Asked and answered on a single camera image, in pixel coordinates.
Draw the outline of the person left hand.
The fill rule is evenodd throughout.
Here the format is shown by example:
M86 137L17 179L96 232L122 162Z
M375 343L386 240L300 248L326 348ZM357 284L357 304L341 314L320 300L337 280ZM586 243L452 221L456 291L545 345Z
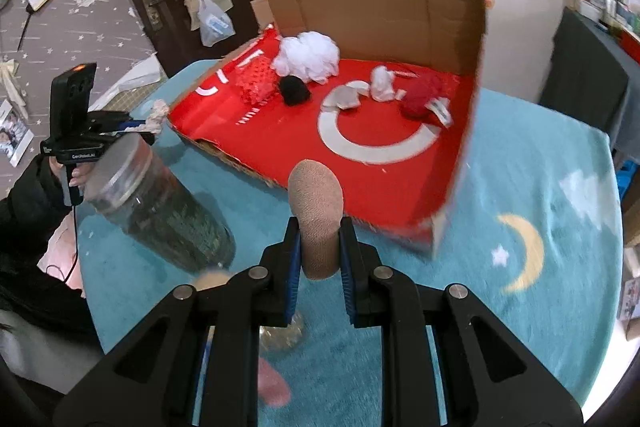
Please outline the person left hand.
M71 174L68 174L66 167L60 164L55 157L48 158L49 167L52 173L58 178L61 184L65 183L69 187L83 187L91 176L92 170L96 167L95 162L83 162L75 166Z

